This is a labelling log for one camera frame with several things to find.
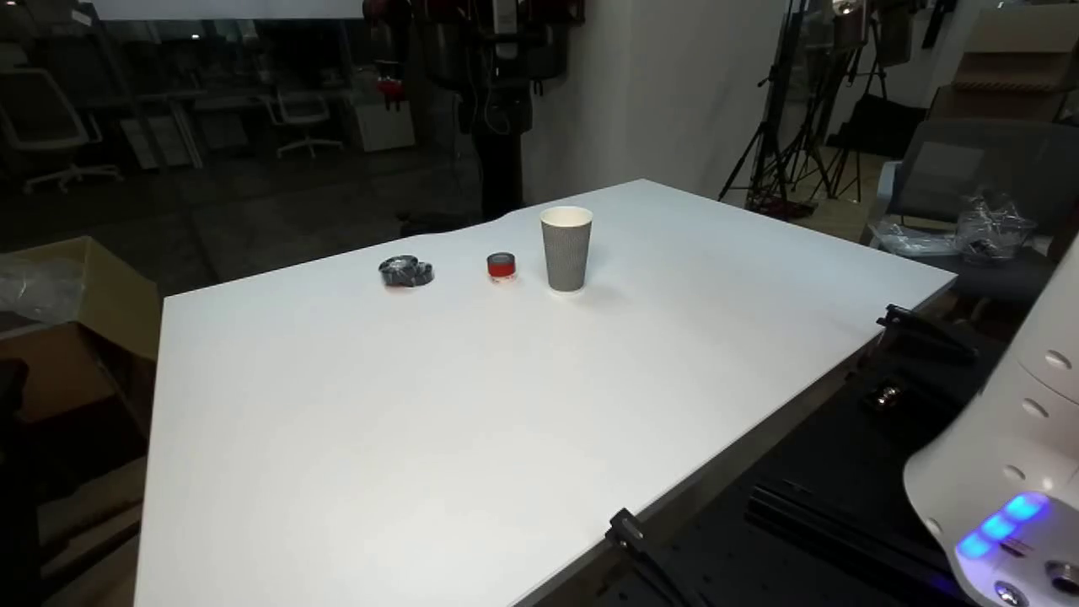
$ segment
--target red bottle cap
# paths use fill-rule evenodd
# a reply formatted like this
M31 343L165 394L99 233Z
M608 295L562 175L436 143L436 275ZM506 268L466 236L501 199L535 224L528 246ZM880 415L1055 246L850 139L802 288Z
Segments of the red bottle cap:
M513 272L515 272L513 252L492 252L492 257L485 257L485 272L489 272L492 281L513 275Z

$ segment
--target black clamp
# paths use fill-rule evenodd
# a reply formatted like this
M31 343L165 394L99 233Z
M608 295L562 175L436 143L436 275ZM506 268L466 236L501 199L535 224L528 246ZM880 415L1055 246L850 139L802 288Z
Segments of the black clamp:
M431 264L419 257L392 257L377 266L384 288L426 288L436 281Z

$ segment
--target wall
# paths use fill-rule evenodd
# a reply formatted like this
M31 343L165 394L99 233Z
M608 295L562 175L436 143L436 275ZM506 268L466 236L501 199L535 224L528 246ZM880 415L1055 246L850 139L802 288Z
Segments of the wall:
M938 86L953 76L953 68L966 46L966 34L982 10L999 7L999 0L959 0L959 10L945 21L938 46L924 50L921 38L927 31L930 10L912 17L912 56L911 63L898 63L886 70L886 95L898 104L930 109ZM862 95L868 76L856 76L850 86L838 90L834 128L838 128L856 98Z
M585 10L570 76L535 102L527 197L627 180L715 197L761 119L755 83L784 0L592 0Z

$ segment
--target floor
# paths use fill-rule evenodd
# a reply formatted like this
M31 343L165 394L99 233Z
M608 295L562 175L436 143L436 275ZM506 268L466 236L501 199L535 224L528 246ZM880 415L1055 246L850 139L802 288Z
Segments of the floor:
M823 199L802 225L856 238L877 164L874 157L862 164L862 199L856 188ZM165 294L182 294L440 225L411 216L448 216L444 225L479 216L473 157L444 153L334 156L285 157L273 172L258 163L224 163L209 172L83 184L79 197L3 197L0 248L91 233ZM49 507L45 516L53 521L56 512L64 519L70 510L89 510L83 516L108 512L116 525L123 525L130 512L118 501L139 496L140 469L135 465L82 491L82 507ZM135 553L139 541L122 542L48 602L127 607Z

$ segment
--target light stand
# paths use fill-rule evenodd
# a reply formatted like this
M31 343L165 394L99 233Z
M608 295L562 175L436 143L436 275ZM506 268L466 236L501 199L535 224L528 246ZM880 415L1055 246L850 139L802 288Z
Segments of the light stand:
M792 136L792 143L782 146L779 128L782 128L782 116L784 116L784 98L792 90L799 46L810 46L807 45L810 13L817 13L817 26L827 31L827 38L814 41L814 54L807 54L810 70L814 70L807 119L799 120L799 132ZM794 0L794 7L782 21L775 63L769 68L769 76L761 82L761 83L769 83L764 119L755 128L755 136L748 139L745 153L737 156L718 199L725 199L732 191L732 184L753 153L755 153L755 170L753 170L753 184L748 184L748 208L764 212L764 216L779 216L779 218L810 216L817 208L814 202L788 199L792 184L799 180L807 180L810 170L819 175L819 184L834 197L834 180L829 180L827 163L819 157L819 143L823 143L827 120L834 116L838 82L847 75L852 46L861 45L861 31L862 31L862 4L861 0L842 0L842 4Z
M779 212L779 206L788 206L784 197L788 197L792 180L788 180L788 163L784 163L782 146L779 146L779 125L782 125L782 104L784 104L792 63L794 63L799 41L802 41L807 10L810 10L810 0L799 0L799 7L788 10L784 21L782 21L775 59L769 68L769 76L760 82L760 86L769 83L764 119L753 132L753 139L741 148L732 175L718 188L718 199L725 199L732 191L741 164L755 153L755 170L753 170L753 184L748 184L748 208L760 208L764 216Z

